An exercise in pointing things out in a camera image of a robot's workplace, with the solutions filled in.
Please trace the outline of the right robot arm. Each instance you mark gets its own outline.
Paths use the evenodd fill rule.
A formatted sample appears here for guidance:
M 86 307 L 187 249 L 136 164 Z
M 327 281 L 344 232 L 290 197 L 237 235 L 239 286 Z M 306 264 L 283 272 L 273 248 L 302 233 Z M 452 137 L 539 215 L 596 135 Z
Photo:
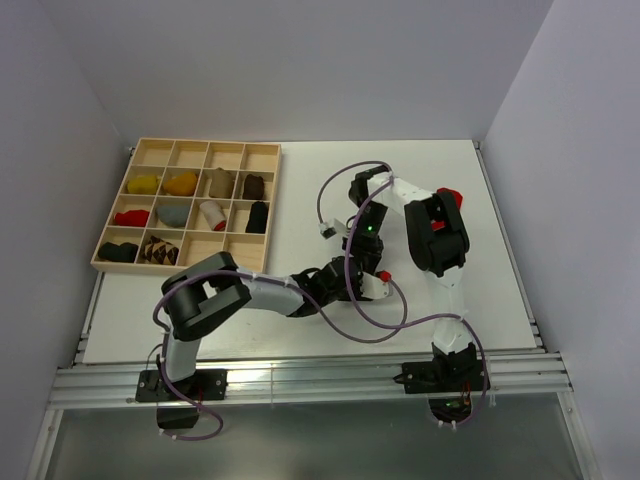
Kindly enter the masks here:
M 451 391 L 479 377 L 482 364 L 474 337 L 463 323 L 460 286 L 470 241 L 454 193 L 424 190 L 379 166 L 355 175 L 349 198 L 358 207 L 344 243 L 353 264 L 363 273 L 376 273 L 383 251 L 379 231 L 391 210 L 404 220 L 411 260 L 444 309 L 425 319 L 434 322 L 433 359 L 396 381 Z

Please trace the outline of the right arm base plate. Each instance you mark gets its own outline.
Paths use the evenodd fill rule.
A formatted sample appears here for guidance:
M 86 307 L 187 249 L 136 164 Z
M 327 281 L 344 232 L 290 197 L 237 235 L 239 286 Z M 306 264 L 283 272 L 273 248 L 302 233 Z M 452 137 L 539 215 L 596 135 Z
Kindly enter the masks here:
M 455 366 L 443 359 L 425 362 L 406 362 L 393 381 L 404 388 L 406 394 L 482 392 L 489 389 L 480 360 Z

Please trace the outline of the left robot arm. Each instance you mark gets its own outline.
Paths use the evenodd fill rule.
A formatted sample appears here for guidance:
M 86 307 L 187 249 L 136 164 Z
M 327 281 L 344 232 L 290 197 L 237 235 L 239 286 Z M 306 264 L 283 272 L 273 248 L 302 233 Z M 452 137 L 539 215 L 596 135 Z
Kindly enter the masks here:
M 358 301 L 385 299 L 390 281 L 363 271 L 343 256 L 322 268 L 269 276 L 239 266 L 223 251 L 173 275 L 162 284 L 161 292 L 152 313 L 164 333 L 158 385 L 170 398 L 183 399 L 195 386 L 201 340 L 240 310 L 308 317 L 336 301 L 348 300 L 350 294 Z

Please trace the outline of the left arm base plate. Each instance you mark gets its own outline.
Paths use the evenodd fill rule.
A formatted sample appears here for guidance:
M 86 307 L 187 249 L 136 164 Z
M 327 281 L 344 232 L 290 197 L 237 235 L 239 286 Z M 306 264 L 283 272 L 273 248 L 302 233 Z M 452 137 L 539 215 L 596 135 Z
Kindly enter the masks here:
M 227 387 L 227 371 L 224 369 L 196 370 L 195 373 L 178 382 L 174 387 L 185 397 L 199 401 L 221 401 Z M 135 401 L 157 403 L 179 401 L 158 370 L 143 370 L 138 379 Z

